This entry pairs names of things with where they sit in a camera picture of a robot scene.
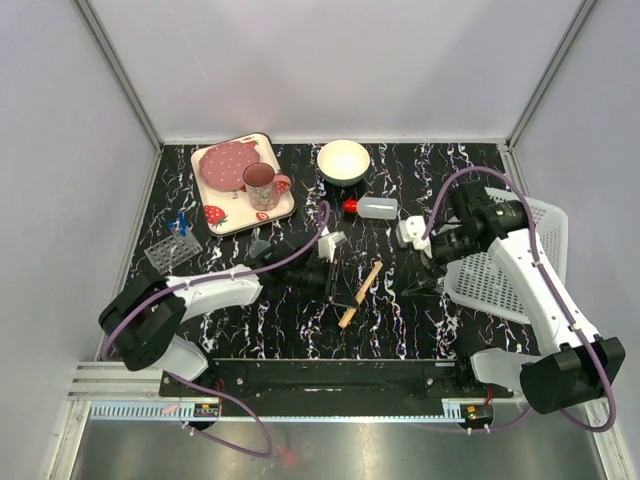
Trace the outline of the clear test tube rack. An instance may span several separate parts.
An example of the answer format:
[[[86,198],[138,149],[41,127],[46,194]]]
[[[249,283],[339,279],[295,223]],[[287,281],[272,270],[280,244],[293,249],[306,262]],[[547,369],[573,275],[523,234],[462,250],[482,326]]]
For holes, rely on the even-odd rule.
[[[175,267],[202,252],[202,246],[193,233],[188,230],[188,244],[183,245],[179,238],[171,235],[144,250],[151,266],[160,274],[171,272]]]

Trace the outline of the strawberry print tray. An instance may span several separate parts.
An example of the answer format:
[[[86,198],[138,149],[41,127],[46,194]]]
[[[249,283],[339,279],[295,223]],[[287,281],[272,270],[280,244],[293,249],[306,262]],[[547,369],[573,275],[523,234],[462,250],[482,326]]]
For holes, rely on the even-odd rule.
[[[278,203],[268,211],[250,204],[243,174],[253,163],[274,169]],[[209,232],[225,237],[293,214],[295,200],[270,138],[252,133],[196,150],[191,166]]]

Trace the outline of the clear plastic funnel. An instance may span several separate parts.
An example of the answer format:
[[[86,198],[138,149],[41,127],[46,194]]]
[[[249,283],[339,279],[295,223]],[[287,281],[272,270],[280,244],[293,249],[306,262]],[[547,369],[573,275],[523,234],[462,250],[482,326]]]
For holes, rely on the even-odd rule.
[[[251,236],[251,243],[248,255],[251,259],[268,258],[272,253],[272,246],[269,241],[260,238],[260,229],[254,228]]]

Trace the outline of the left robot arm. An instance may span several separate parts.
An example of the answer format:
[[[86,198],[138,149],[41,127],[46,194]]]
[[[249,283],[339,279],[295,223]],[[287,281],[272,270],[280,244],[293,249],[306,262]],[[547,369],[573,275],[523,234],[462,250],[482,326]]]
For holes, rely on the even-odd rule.
[[[224,308],[249,306],[261,294],[284,288],[338,307],[357,306],[330,240],[324,237],[318,246],[287,260],[301,250],[287,241],[272,245],[257,240],[246,263],[214,272],[210,282],[204,274],[174,277],[143,272],[101,312],[98,323],[109,336],[145,300],[167,289],[167,295],[145,306],[124,327],[113,346],[128,370],[157,368],[180,377],[193,395],[206,395],[215,386],[216,372],[200,347],[178,335],[183,322]]]

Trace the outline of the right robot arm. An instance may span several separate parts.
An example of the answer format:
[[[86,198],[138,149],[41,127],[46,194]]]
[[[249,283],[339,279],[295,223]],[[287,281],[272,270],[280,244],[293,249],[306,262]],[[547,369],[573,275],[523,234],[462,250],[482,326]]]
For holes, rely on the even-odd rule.
[[[540,414],[601,398],[625,358],[616,337],[604,338],[571,299],[566,270],[567,218],[544,202],[515,192],[461,184],[447,194],[454,223],[429,232],[412,216],[399,222],[398,242],[419,252],[425,269],[446,270],[457,303],[533,328],[535,355],[491,348],[471,355],[454,371],[454,384],[476,396],[489,384],[520,392]]]

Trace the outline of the white plastic basket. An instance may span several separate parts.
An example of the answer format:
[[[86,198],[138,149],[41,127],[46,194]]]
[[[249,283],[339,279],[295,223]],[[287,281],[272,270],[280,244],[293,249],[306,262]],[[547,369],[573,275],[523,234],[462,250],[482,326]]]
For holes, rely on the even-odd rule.
[[[479,182],[463,183],[447,194],[455,214],[470,211],[465,205],[497,206],[511,203],[508,214],[518,221],[525,218],[518,197],[505,190],[484,187]],[[566,278],[568,258],[568,216],[559,207],[529,198],[531,209],[544,254],[557,276]],[[438,232],[440,239],[434,246],[434,261],[446,268],[444,291],[455,303],[483,311],[520,324],[529,322],[516,291],[506,274],[489,255],[461,236],[447,229]]]

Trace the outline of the clear test tube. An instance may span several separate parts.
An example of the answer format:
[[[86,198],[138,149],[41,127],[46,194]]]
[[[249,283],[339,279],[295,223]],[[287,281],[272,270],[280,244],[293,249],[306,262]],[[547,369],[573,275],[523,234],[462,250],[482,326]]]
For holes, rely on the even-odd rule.
[[[185,216],[183,212],[180,212],[178,214],[178,227],[179,229],[186,229],[187,230],[187,225],[186,225],[186,220],[185,220]]]

